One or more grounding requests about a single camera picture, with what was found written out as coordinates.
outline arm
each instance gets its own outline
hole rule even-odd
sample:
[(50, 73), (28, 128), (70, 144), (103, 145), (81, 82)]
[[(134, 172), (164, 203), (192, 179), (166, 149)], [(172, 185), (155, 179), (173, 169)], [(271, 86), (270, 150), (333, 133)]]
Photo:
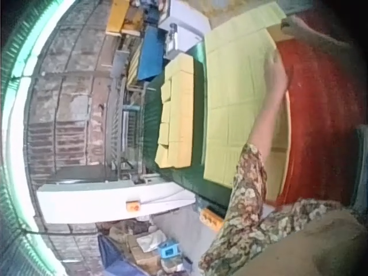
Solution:
[(288, 76), (277, 51), (272, 56), (270, 55), (266, 58), (264, 79), (268, 93), (254, 122), (247, 143), (256, 146), (261, 153), (263, 161), (266, 161), (271, 150), (277, 114), (288, 89)]

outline metal bar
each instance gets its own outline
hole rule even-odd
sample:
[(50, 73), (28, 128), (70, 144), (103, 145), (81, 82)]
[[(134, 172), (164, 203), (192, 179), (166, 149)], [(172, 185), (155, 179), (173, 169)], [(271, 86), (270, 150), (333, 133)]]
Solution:
[(142, 174), (143, 173), (143, 128), (144, 128), (144, 121), (143, 121), (143, 117), (144, 117), (144, 96), (145, 96), (145, 92), (147, 90), (147, 86), (148, 86), (148, 82), (144, 82), (143, 84), (143, 92), (141, 94), (141, 98), (140, 98), (140, 106), (141, 106), (141, 112), (140, 112), (140, 120), (139, 120), (139, 142), (138, 142), (138, 174)]
[(118, 111), (118, 135), (117, 135), (117, 177), (120, 180), (121, 177), (121, 135), (122, 135), (122, 104), (124, 102), (124, 93), (125, 93), (125, 84), (127, 82), (126, 80), (127, 78), (124, 77), (121, 81), (121, 86), (120, 86), (120, 97), (119, 97), (119, 102), (118, 102), (118, 107), (117, 107), (117, 111)]

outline green mesh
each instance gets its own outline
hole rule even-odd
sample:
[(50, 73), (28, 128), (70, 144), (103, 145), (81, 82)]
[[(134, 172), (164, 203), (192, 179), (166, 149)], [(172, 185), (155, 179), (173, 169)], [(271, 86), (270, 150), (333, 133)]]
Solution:
[(29, 80), (22, 82), (23, 75), (30, 75), (37, 62), (37, 57), (44, 42), (45, 28), (59, 18), (60, 7), (69, 7), (73, 3), (62, 0), (35, 0), (28, 3), (17, 25), (14, 27), (5, 46), (1, 50), (1, 127), (2, 144), (0, 160), (0, 275), (56, 275), (60, 269), (50, 261), (50, 251), (42, 251), (45, 244), (39, 236), (26, 235), (22, 229), (29, 229), (29, 218), (22, 216), (22, 202), (17, 198), (17, 191), (10, 172), (8, 141), (9, 118), (12, 115), (14, 101), (19, 89), (28, 91)]

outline yellow foam block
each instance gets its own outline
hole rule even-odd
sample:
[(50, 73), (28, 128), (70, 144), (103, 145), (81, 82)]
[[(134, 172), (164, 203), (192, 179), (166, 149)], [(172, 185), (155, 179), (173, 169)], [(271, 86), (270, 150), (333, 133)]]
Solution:
[(171, 102), (164, 102), (162, 105), (162, 115), (161, 115), (161, 122), (170, 122), (170, 106)]
[(168, 146), (160, 144), (158, 145), (155, 162), (160, 168), (172, 167), (172, 165), (168, 162)]
[(239, 162), (242, 148), (243, 147), (233, 147), (227, 149), (226, 151), (224, 182), (223, 182), (226, 187), (232, 187), (233, 185), (236, 166)]
[(207, 142), (204, 178), (223, 185), (225, 174), (226, 147)]
[(106, 33), (120, 35), (125, 15), (129, 9), (129, 0), (113, 0), (110, 10)]
[(171, 78), (171, 95), (193, 93), (194, 89), (194, 76), (193, 73), (184, 71), (178, 71)]
[(168, 162), (175, 168), (185, 168), (191, 165), (192, 144), (189, 141), (170, 142), (168, 147)]
[(286, 172), (285, 159), (285, 152), (271, 152), (264, 164), (267, 172), (267, 200), (276, 200), (280, 193)]
[(159, 140), (158, 140), (159, 144), (168, 145), (168, 132), (169, 132), (169, 123), (162, 122), (160, 124), (160, 132), (159, 132)]
[(161, 101), (167, 102), (171, 98), (171, 80), (167, 80), (161, 86)]
[(180, 99), (180, 105), (171, 101), (170, 142), (191, 141), (193, 137), (193, 95), (184, 94)]
[(174, 60), (165, 67), (165, 80), (170, 79), (177, 72), (183, 71), (194, 74), (193, 57), (186, 53), (180, 53)]
[[(266, 28), (285, 14), (276, 3), (232, 18), (205, 36), (207, 130), (204, 178), (232, 187), (241, 148), (266, 95), (264, 59), (275, 49)], [(273, 152), (267, 161), (267, 199), (275, 200), (285, 180), (290, 148), (289, 107), (277, 119)]]

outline person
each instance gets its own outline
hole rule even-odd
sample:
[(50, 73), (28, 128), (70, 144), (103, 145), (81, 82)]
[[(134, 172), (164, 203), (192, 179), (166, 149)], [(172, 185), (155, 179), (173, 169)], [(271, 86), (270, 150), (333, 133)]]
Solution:
[(224, 225), (198, 264), (206, 276), (232, 275), (267, 246), (329, 211), (345, 209), (335, 201), (301, 199), (261, 219), (267, 181), (264, 162), (289, 83), (277, 50), (266, 58), (264, 72), (268, 93), (240, 154)]

